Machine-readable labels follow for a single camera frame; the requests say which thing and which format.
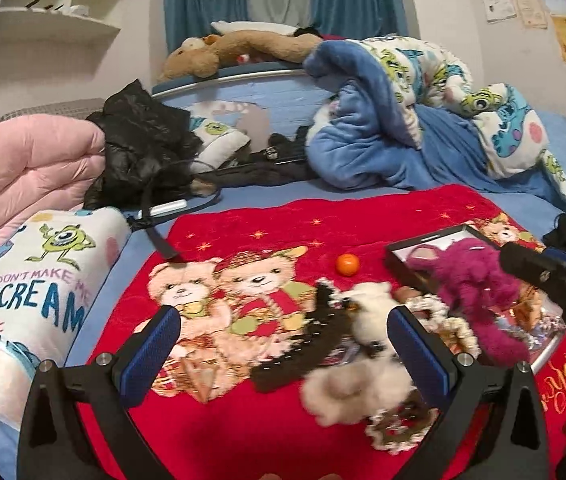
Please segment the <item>white plush toy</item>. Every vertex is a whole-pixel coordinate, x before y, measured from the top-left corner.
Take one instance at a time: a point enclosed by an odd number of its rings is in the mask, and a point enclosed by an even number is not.
[[[301,401],[321,426],[356,424],[378,410],[392,410],[414,389],[410,375],[396,359],[387,338],[387,314],[398,305],[389,283],[359,283],[343,293],[359,306],[352,333],[359,344],[380,343],[373,358],[310,372],[301,386]]]

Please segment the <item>gray checkered fabric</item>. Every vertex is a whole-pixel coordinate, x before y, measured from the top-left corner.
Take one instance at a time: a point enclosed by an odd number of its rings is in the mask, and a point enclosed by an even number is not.
[[[62,115],[65,117],[73,117],[75,119],[84,119],[92,112],[101,110],[104,102],[105,99],[100,98],[82,99],[78,101],[67,101],[65,103],[22,108],[21,110],[16,110],[0,116],[0,123],[7,121],[8,119],[13,119],[14,117],[31,114]]]

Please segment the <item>blue gripper pad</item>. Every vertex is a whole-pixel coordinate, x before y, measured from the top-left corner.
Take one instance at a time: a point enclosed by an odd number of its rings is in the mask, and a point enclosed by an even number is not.
[[[405,305],[388,314],[387,336],[423,400],[445,411],[458,374],[452,352],[438,336],[429,334]]]
[[[118,350],[112,380],[124,408],[143,402],[170,351],[181,335],[181,314],[163,305],[146,327],[132,334]]]

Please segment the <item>pink comforter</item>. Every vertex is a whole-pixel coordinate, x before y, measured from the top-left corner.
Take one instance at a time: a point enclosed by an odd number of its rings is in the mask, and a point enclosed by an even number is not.
[[[105,167],[94,123],[30,115],[0,123],[0,245],[35,212],[69,210]]]

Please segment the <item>blue blanket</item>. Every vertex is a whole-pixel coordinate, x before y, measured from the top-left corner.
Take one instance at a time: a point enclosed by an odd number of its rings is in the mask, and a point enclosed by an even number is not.
[[[357,189],[385,181],[413,190],[466,184],[483,192],[529,193],[566,210],[566,199],[540,166],[489,177],[477,127],[443,108],[415,106],[423,130],[420,150],[399,142],[407,133],[390,82],[358,44],[324,42],[303,67],[319,86],[339,95],[335,116],[307,146],[310,165],[333,186]]]

